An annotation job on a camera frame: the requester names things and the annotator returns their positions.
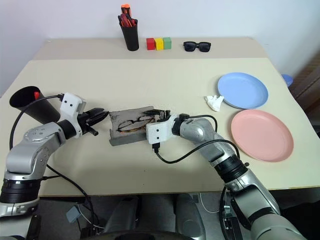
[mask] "table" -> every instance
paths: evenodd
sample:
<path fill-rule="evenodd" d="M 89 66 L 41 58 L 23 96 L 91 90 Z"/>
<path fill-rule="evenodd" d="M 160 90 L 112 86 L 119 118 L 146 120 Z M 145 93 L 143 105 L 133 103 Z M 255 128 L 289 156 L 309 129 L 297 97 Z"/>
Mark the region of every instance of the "table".
<path fill-rule="evenodd" d="M 185 52 L 183 41 L 211 42 L 208 53 Z M 9 107 L 11 95 L 25 86 L 37 86 L 45 96 L 70 92 L 87 100 L 86 110 L 102 107 L 120 111 L 146 106 L 190 115 L 211 114 L 218 132 L 233 140 L 230 125 L 240 110 L 225 103 L 213 112 L 204 96 L 216 95 L 218 79 L 230 72 L 244 72 L 259 78 L 269 91 L 260 110 L 283 121 L 294 139 L 290 158 L 277 163 L 255 160 L 242 151 L 242 161 L 268 189 L 320 186 L 320 140 L 303 110 L 291 96 L 286 83 L 253 39 L 173 38 L 172 49 L 148 51 L 145 40 L 140 49 L 126 50 L 123 39 L 52 39 L 29 61 L 0 99 L 0 169 L 3 176 L 9 150 L 9 134 L 19 111 Z M 49 100 L 55 107 L 60 102 Z M 40 125 L 24 115 L 16 129 L 14 145 L 25 131 Z M 152 152 L 147 141 L 111 146 L 110 118 L 98 123 L 98 136 L 86 134 L 70 139 L 50 158 L 49 164 L 77 182 L 90 195 L 137 193 L 181 193 L 220 191 L 223 182 L 198 153 L 178 164 L 168 165 Z M 161 144 L 160 153 L 175 160 L 193 148 L 176 137 Z M 46 170 L 46 176 L 52 175 Z M 63 179 L 42 182 L 40 196 L 80 196 Z"/>

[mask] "blue plate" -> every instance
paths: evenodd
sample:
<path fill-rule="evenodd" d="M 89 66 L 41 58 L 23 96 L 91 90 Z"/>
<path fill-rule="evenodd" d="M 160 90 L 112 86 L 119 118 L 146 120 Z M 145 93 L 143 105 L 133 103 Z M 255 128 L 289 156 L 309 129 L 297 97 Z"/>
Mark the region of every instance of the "blue plate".
<path fill-rule="evenodd" d="M 243 72 L 222 76 L 218 91 L 227 104 L 238 109 L 256 109 L 268 100 L 266 86 L 258 78 Z"/>

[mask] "sunglasses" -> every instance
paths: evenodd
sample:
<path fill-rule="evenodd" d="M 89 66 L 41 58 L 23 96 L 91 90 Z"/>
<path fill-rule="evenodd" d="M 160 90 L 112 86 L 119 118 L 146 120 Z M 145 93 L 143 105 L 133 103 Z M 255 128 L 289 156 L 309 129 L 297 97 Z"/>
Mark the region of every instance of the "sunglasses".
<path fill-rule="evenodd" d="M 144 129 L 147 124 L 153 123 L 153 116 L 140 116 L 137 120 L 127 120 L 119 124 L 117 131 L 120 133 L 132 133 Z"/>
<path fill-rule="evenodd" d="M 193 52 L 196 48 L 198 48 L 200 52 L 209 52 L 211 43 L 205 42 L 205 41 L 202 41 L 199 43 L 196 43 L 194 41 L 185 41 L 183 43 L 183 46 L 184 46 L 184 50 L 187 52 Z"/>

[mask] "plate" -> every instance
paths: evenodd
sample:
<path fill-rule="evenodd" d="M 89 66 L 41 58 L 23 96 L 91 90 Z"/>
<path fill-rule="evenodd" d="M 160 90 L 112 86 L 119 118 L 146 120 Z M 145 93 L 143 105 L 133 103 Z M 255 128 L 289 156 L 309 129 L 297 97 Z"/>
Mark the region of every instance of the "plate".
<path fill-rule="evenodd" d="M 261 161 L 283 161 L 294 149 L 294 140 L 286 125 L 265 111 L 239 112 L 231 122 L 231 132 L 246 154 Z"/>
<path fill-rule="evenodd" d="M 218 81 L 218 91 L 224 101 L 238 109 L 256 109 L 268 100 L 266 86 L 256 77 L 243 73 L 231 72 Z"/>

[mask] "crumpled tissue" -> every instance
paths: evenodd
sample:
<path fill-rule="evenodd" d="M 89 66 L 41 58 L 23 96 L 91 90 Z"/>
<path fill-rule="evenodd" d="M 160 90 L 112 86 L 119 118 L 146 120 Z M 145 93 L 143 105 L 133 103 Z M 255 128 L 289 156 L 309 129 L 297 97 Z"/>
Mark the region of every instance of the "crumpled tissue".
<path fill-rule="evenodd" d="M 214 95 L 214 96 L 205 96 L 204 100 L 213 111 L 220 112 L 220 106 L 224 98 L 225 98 L 224 96 L 217 97 L 217 95 Z"/>

